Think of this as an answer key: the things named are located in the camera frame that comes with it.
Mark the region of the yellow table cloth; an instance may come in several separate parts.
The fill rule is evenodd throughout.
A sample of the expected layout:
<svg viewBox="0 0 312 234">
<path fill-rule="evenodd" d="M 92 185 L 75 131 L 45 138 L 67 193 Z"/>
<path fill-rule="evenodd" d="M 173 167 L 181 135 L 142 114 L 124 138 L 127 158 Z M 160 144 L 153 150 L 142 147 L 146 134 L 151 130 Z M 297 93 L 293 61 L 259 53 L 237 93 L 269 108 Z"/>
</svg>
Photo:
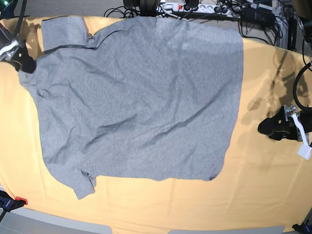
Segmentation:
<svg viewBox="0 0 312 234">
<path fill-rule="evenodd" d="M 82 17 L 90 35 L 120 19 Z M 30 56 L 44 56 L 41 25 L 26 18 L 20 36 Z M 219 175 L 210 181 L 97 176 L 93 194 L 78 199 L 57 181 L 42 156 L 39 118 L 19 73 L 0 65 L 0 183 L 28 208 L 110 226 L 116 234 L 171 230 L 230 230 L 301 223 L 312 206 L 312 162 L 300 143 L 274 141 L 259 123 L 293 103 L 293 82 L 303 67 L 298 53 L 243 39 L 243 80 L 237 120 Z"/>
</svg>

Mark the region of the red black clamp left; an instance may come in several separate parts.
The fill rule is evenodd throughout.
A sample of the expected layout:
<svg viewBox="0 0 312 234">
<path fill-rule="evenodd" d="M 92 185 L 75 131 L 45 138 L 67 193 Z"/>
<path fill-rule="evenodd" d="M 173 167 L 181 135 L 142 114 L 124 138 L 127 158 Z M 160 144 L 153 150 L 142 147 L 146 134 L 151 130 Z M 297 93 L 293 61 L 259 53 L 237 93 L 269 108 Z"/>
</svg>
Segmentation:
<svg viewBox="0 0 312 234">
<path fill-rule="evenodd" d="M 12 198 L 7 192 L 0 192 L 0 207 L 2 208 L 2 213 L 0 215 L 0 221 L 4 218 L 6 213 L 12 210 L 21 208 L 28 204 L 27 199 L 21 197 Z"/>
</svg>

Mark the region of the black clamp right corner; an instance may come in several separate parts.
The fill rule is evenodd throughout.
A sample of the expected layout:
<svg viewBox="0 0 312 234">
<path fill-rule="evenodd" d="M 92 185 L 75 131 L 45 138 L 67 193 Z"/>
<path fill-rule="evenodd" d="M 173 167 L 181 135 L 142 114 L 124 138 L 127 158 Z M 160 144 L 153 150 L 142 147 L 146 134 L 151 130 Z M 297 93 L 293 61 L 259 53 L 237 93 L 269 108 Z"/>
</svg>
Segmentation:
<svg viewBox="0 0 312 234">
<path fill-rule="evenodd" d="M 312 234 L 312 226 L 308 224 L 294 224 L 292 228 L 299 234 Z"/>
</svg>

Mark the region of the grey t-shirt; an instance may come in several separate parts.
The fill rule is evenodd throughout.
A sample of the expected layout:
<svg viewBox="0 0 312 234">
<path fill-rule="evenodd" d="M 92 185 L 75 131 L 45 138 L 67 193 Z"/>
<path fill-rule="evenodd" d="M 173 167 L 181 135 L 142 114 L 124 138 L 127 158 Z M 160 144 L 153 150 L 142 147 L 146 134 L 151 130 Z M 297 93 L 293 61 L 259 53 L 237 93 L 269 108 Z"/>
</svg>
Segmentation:
<svg viewBox="0 0 312 234">
<path fill-rule="evenodd" d="M 44 56 L 20 84 L 38 111 L 43 161 L 78 199 L 97 176 L 216 178 L 237 120 L 243 40 L 194 22 L 135 17 L 90 35 L 42 22 Z"/>
</svg>

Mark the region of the white power strip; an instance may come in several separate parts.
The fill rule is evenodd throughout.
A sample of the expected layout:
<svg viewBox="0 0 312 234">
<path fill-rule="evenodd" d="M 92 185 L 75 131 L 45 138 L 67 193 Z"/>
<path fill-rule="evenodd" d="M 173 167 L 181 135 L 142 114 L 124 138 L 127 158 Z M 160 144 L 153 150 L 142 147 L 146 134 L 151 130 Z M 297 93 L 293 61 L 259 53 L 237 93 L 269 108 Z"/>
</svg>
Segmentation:
<svg viewBox="0 0 312 234">
<path fill-rule="evenodd" d="M 229 18 L 237 18 L 238 15 L 233 11 L 226 9 L 226 7 L 220 8 L 218 5 L 199 4 L 195 8 L 188 9 L 184 3 L 176 2 L 164 2 L 161 1 L 160 5 L 156 9 L 158 13 L 170 15 L 172 17 L 191 17 L 191 18 L 204 18 L 207 16 L 221 16 Z"/>
</svg>

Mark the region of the black power adapter box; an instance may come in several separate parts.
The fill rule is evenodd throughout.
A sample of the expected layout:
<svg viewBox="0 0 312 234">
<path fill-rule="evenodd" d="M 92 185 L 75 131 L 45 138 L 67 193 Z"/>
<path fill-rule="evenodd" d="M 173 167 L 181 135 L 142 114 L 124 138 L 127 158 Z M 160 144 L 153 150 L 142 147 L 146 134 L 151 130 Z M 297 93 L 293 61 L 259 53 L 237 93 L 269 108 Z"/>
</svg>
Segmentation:
<svg viewBox="0 0 312 234">
<path fill-rule="evenodd" d="M 243 21 L 267 27 L 274 26 L 275 23 L 275 15 L 273 13 L 251 7 L 243 8 L 241 18 Z"/>
</svg>

